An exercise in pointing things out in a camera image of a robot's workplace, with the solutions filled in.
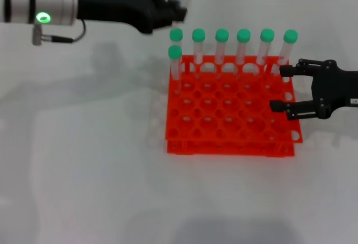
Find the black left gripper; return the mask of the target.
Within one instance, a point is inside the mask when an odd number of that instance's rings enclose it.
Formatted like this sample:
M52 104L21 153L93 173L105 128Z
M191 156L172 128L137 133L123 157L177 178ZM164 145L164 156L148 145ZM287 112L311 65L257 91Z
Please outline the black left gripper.
M81 20L119 22L142 34L184 22L186 7L179 0L78 0L77 18Z

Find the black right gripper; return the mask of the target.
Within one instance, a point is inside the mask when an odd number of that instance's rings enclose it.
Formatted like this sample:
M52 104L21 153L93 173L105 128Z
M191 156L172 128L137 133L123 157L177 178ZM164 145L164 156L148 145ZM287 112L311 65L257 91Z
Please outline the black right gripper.
M344 71L334 60L299 59L295 66L281 65L280 76L313 76L310 101L271 100L272 112L285 112L288 120L328 119L342 107L357 107L357 71Z

